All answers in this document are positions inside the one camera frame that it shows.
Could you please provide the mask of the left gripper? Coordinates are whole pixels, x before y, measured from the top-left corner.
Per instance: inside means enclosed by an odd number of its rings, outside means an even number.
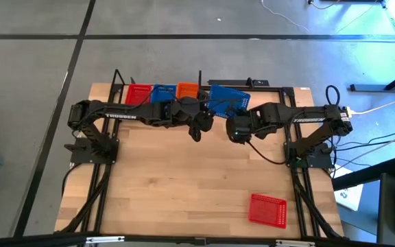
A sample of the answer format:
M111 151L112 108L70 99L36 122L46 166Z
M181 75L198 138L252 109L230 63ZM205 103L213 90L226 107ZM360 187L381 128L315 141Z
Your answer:
M208 132L214 122L215 113L213 111L204 111L199 112L194 118L192 122L192 126L194 128L189 129L189 135L194 141L200 141L202 138L203 132Z

